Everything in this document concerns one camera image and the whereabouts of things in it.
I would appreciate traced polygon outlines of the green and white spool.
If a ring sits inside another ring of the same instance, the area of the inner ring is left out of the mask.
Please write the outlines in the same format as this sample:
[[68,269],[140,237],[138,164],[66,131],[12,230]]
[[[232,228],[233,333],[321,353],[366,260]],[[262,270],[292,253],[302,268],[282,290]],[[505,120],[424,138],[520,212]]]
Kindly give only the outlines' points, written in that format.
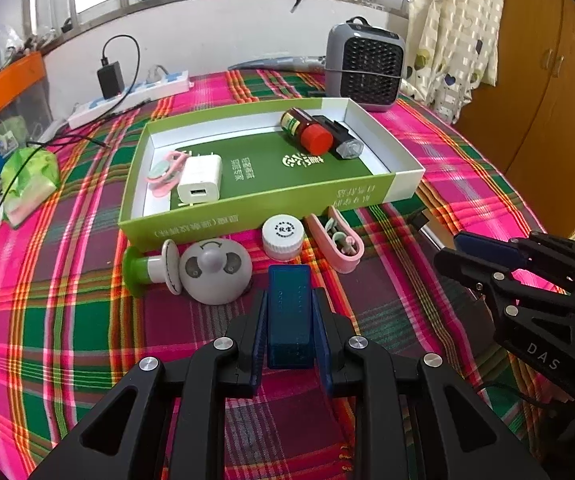
[[161,252],[155,256],[145,256],[134,246],[127,247],[122,259],[122,274],[132,297],[142,297],[146,286],[156,284],[164,284],[175,296],[182,292],[179,250],[173,240],[165,240]]

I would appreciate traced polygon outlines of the grey portable heater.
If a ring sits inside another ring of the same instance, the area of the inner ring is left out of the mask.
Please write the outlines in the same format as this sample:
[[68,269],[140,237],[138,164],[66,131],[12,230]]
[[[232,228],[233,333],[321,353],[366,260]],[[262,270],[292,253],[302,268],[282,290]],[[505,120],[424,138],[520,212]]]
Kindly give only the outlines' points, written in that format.
[[397,99],[405,61],[405,41],[354,16],[332,27],[324,61],[325,94],[346,98],[371,112]]

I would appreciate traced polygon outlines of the grey round dome gadget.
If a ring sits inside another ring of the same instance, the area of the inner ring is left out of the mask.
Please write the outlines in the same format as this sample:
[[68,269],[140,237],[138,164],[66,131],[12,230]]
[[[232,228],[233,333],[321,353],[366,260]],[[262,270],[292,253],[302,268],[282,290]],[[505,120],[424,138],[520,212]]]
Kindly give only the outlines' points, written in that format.
[[182,287],[200,304],[220,306],[236,301],[252,281],[248,251],[228,238],[211,238],[189,246],[180,257]]

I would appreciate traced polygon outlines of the green tissue pack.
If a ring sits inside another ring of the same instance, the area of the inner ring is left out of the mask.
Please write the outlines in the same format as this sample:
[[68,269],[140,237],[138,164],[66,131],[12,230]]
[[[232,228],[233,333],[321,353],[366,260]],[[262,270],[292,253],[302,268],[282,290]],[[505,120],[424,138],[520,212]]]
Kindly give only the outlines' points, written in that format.
[[41,146],[19,148],[3,165],[3,218],[17,229],[61,184],[58,160]]

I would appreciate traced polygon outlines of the white power strip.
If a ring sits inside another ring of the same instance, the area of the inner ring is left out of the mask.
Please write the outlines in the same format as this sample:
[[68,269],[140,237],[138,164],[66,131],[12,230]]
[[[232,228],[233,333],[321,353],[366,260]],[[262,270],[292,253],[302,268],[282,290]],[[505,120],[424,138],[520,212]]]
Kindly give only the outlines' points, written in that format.
[[67,118],[67,123],[71,129],[80,128],[103,115],[124,112],[127,108],[137,106],[144,101],[156,101],[174,94],[188,92],[192,87],[193,82],[188,70],[164,75],[162,79],[154,82],[139,82],[129,92],[124,91],[114,98],[97,98],[77,105],[74,112]]

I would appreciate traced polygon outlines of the black cylindrical flashlight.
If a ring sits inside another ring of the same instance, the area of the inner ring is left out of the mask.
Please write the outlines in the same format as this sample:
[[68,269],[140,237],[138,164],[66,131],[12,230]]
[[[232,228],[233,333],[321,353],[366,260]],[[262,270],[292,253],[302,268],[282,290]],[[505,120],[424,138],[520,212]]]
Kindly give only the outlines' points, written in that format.
[[358,159],[363,151],[363,143],[352,136],[349,130],[336,120],[323,115],[313,115],[313,119],[333,136],[331,153],[338,159]]

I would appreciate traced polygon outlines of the blue rectangular case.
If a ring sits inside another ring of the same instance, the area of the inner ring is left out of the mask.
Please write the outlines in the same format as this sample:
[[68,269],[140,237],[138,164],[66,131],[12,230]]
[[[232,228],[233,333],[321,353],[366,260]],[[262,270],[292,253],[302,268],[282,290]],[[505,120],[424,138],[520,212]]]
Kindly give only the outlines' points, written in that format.
[[309,370],[313,367],[309,266],[275,264],[268,275],[267,366]]

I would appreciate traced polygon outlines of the wooden wardrobe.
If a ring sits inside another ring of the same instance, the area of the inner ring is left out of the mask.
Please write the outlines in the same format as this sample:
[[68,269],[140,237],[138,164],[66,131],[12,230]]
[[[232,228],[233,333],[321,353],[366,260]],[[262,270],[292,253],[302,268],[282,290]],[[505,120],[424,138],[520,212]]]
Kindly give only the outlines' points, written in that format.
[[575,0],[504,0],[498,79],[458,130],[514,186],[545,229],[575,231]]

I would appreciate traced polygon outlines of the small white round jar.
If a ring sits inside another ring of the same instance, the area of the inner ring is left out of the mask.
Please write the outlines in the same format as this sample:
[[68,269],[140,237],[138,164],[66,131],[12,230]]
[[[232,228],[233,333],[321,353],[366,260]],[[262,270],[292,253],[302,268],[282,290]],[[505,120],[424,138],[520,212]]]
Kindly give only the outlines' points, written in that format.
[[262,227],[265,254],[277,261],[289,261],[299,256],[305,238],[301,220],[290,214],[275,214]]

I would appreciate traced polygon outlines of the folded grey floral umbrella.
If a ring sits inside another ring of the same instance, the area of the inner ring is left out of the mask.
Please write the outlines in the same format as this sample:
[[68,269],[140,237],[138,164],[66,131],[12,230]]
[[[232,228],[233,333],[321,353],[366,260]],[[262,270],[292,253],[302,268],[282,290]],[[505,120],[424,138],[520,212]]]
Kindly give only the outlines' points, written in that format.
[[259,58],[258,60],[231,65],[228,70],[278,70],[278,72],[323,74],[325,72],[325,56]]

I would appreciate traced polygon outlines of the black power adapter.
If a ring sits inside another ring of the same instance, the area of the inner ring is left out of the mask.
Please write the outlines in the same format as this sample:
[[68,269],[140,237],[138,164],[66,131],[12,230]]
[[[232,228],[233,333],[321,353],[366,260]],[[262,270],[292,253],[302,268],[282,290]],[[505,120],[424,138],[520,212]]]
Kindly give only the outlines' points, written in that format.
[[119,96],[125,90],[123,73],[118,61],[110,62],[106,56],[102,56],[97,77],[105,100]]

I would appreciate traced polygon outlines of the cream patterned curtain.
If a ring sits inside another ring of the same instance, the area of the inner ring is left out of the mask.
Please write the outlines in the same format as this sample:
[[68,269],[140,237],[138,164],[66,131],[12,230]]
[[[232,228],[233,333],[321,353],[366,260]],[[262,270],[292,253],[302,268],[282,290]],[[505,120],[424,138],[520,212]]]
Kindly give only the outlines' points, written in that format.
[[448,124],[498,78],[504,0],[408,0],[401,90]]

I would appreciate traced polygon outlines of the green and white shallow box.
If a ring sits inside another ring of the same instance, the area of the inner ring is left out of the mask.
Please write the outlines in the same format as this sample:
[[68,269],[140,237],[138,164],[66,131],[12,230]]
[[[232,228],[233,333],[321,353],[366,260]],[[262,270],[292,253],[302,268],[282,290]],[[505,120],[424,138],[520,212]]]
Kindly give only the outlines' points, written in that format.
[[[344,160],[308,154],[280,127],[291,107],[339,122],[363,145]],[[154,196],[146,177],[173,153],[199,160],[194,177],[222,160],[219,196],[182,203],[176,191]],[[380,122],[350,99],[317,98],[234,104],[178,115],[143,128],[124,188],[118,226],[143,252],[258,229],[275,214],[304,218],[414,196],[425,169]]]

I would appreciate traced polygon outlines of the pink clip with grey pad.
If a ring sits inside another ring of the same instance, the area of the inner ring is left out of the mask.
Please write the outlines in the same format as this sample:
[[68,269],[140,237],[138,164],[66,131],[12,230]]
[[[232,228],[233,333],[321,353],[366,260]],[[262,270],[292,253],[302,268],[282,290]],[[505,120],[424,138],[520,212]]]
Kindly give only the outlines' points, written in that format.
[[154,197],[163,197],[172,192],[189,157],[185,151],[171,151],[150,169],[146,182]]

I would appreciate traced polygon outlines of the plaid pink green tablecloth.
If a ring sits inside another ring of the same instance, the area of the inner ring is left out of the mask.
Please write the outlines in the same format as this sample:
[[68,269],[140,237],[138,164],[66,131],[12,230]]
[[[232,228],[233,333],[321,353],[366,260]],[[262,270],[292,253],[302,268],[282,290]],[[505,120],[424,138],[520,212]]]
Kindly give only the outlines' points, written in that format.
[[[63,185],[17,230],[0,228],[0,470],[26,479],[35,465],[143,356],[173,361],[225,333],[248,298],[200,306],[165,287],[132,299],[123,287],[124,186],[143,127],[200,108],[313,96],[321,79],[277,72],[196,77],[187,93],[144,105],[56,150]],[[401,96],[375,114],[425,167],[420,200],[452,233],[507,240],[542,230],[496,167],[436,115]],[[297,263],[355,330],[389,351],[434,351],[467,382],[503,382],[548,402],[549,382],[491,339],[470,290],[437,278],[433,247],[405,226],[412,203],[344,216],[365,241],[352,274],[338,274],[307,240]],[[253,400],[228,401],[226,479],[346,479],[353,465],[353,401],[329,400],[314,370],[264,373]]]

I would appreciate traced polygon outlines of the orange lidded storage bin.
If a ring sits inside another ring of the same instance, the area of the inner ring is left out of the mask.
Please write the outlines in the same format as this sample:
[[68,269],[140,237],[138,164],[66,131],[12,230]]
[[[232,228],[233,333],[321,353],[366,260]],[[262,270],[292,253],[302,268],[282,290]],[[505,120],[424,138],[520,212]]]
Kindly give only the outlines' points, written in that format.
[[33,52],[0,72],[0,136],[13,133],[18,144],[35,140],[52,121],[45,63]]

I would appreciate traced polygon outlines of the brown bottle red cap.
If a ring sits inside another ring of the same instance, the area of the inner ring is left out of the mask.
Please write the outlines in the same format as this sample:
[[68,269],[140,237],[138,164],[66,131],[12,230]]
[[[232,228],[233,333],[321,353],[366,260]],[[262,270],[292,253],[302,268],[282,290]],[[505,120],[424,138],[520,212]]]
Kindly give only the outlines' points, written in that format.
[[280,127],[312,156],[321,156],[332,148],[332,133],[301,108],[286,110],[280,118]]

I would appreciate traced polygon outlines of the white usb charger cube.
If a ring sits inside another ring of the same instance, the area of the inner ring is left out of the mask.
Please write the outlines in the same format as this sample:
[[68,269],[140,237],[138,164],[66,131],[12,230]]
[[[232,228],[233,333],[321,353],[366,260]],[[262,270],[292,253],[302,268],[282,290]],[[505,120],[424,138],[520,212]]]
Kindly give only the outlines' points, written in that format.
[[220,197],[222,158],[217,154],[190,156],[177,184],[181,204],[216,202]]

